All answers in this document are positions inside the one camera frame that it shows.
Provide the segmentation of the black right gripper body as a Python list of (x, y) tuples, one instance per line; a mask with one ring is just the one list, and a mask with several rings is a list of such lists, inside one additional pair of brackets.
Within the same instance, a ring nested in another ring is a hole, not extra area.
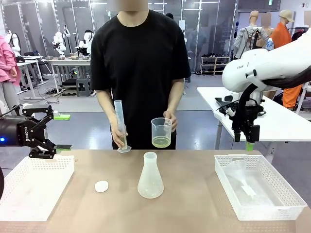
[(240, 107), (239, 102), (234, 102), (231, 109), (235, 112), (232, 120), (232, 130), (235, 133), (259, 133), (260, 125), (254, 124), (258, 114), (264, 112), (263, 106), (255, 104), (253, 106)]

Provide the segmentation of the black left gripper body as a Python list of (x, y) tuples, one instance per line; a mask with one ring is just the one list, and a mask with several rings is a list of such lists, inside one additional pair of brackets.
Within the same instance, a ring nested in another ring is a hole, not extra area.
[(48, 117), (38, 120), (34, 117), (4, 116), (0, 118), (1, 147), (30, 147), (45, 146), (46, 124)]

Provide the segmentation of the person's left hand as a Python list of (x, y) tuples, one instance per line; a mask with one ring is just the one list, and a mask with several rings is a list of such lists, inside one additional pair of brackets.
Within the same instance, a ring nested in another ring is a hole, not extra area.
[(169, 119), (172, 122), (172, 133), (175, 132), (177, 128), (178, 120), (174, 112), (167, 110), (163, 113), (163, 115), (165, 118)]

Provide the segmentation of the person's right hand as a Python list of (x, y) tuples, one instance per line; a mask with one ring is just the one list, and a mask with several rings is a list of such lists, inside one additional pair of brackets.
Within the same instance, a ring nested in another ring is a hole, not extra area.
[(128, 133), (122, 133), (118, 129), (117, 123), (112, 123), (111, 134), (112, 134), (113, 141), (116, 143), (118, 148), (122, 149), (125, 146), (125, 142), (123, 141), (123, 139), (128, 135)]

